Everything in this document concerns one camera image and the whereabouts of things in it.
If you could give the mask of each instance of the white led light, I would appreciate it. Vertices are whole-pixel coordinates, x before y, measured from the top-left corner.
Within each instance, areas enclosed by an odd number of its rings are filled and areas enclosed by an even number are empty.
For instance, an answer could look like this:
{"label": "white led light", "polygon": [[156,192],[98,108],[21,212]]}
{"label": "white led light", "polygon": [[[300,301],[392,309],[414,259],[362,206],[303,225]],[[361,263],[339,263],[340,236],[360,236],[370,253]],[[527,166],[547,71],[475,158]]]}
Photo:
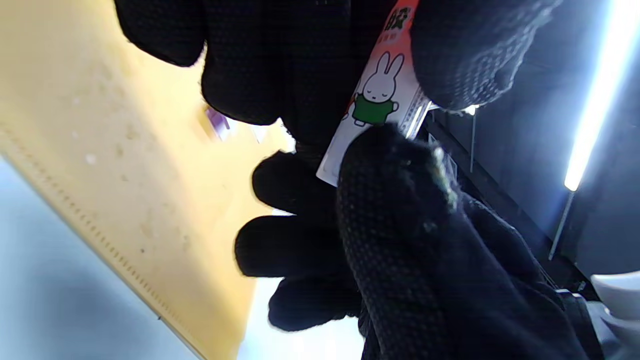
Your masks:
{"label": "white led light", "polygon": [[573,192],[578,189],[589,163],[593,146],[632,56],[640,28],[639,0],[610,1],[609,19],[598,59],[598,69],[580,120],[564,179],[564,185]]}
{"label": "white led light", "polygon": [[465,113],[468,113],[469,115],[473,116],[476,114],[476,109],[478,109],[478,105],[471,105],[468,108],[465,108],[464,111]]}

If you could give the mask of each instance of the white object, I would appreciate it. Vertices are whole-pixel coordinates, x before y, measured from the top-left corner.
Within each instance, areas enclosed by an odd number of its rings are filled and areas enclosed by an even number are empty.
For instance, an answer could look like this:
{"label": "white object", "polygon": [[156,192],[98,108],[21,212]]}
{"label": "white object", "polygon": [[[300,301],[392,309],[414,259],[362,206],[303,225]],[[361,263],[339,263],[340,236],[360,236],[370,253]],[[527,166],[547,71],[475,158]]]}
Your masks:
{"label": "white object", "polygon": [[415,77],[409,29],[418,0],[398,0],[371,52],[353,97],[318,168],[318,178],[337,186],[344,153],[371,126],[398,124],[408,138],[420,129],[431,102]]}
{"label": "white object", "polygon": [[640,355],[640,271],[594,275],[591,282],[606,307],[601,319],[629,352]]}
{"label": "white object", "polygon": [[594,275],[591,282],[613,316],[640,322],[640,271]]}
{"label": "white object", "polygon": [[639,28],[640,1],[610,1],[609,21],[602,42],[598,70],[591,85],[564,179],[564,185],[573,192],[580,185],[602,124],[628,68]]}

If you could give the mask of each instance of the metal rod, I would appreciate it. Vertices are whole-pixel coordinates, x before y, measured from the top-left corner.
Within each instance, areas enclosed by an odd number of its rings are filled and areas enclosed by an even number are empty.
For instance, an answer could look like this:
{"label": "metal rod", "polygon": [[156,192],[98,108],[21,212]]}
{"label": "metal rod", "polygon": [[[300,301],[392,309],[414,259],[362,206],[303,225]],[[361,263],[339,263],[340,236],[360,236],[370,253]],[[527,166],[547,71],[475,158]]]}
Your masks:
{"label": "metal rod", "polygon": [[562,230],[564,229],[564,223],[566,223],[566,218],[569,215],[569,210],[571,209],[571,204],[573,203],[573,196],[575,192],[569,192],[569,197],[564,204],[564,210],[562,212],[562,217],[560,218],[560,224],[558,224],[558,228],[556,230],[556,235],[554,236],[554,243],[551,245],[551,251],[549,252],[549,260],[553,260],[557,248],[558,243],[560,242],[560,235],[562,235]]}
{"label": "metal rod", "polygon": [[474,172],[474,163],[476,158],[476,114],[471,125],[471,162],[469,163],[469,172]]}

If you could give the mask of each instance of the green dress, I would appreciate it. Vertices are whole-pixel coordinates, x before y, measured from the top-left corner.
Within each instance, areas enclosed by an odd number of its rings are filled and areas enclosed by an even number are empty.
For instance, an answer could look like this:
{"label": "green dress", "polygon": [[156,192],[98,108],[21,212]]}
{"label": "green dress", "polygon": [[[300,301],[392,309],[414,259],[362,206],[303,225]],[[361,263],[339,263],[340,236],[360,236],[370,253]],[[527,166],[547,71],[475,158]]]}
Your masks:
{"label": "green dress", "polygon": [[382,125],[392,112],[394,112],[394,102],[391,99],[385,102],[372,102],[365,99],[364,95],[358,94],[353,118],[371,125]]}

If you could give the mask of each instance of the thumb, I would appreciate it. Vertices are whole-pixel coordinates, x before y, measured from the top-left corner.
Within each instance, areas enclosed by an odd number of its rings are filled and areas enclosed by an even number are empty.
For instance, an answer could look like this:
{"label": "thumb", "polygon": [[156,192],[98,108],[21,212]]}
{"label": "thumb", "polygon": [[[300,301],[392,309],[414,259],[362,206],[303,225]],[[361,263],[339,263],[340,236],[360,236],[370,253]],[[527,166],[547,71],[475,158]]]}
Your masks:
{"label": "thumb", "polygon": [[115,0],[124,35],[149,55],[188,67],[200,57],[207,34],[200,0]]}
{"label": "thumb", "polygon": [[[351,144],[340,169],[343,246],[373,326],[369,334],[388,358],[448,358],[427,232],[446,223],[457,195],[446,179],[430,180],[445,171],[426,149],[392,126],[373,127]],[[429,207],[416,202],[423,197],[432,200]]]}

